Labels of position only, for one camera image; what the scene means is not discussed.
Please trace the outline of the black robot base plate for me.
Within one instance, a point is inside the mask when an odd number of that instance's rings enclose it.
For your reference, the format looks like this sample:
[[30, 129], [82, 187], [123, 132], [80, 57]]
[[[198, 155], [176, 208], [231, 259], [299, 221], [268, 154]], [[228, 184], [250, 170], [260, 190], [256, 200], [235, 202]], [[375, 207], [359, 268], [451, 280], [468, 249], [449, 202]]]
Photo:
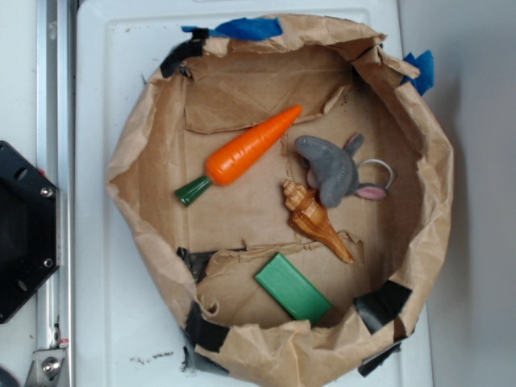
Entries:
[[1, 323], [8, 323], [57, 270], [59, 190], [1, 142]]

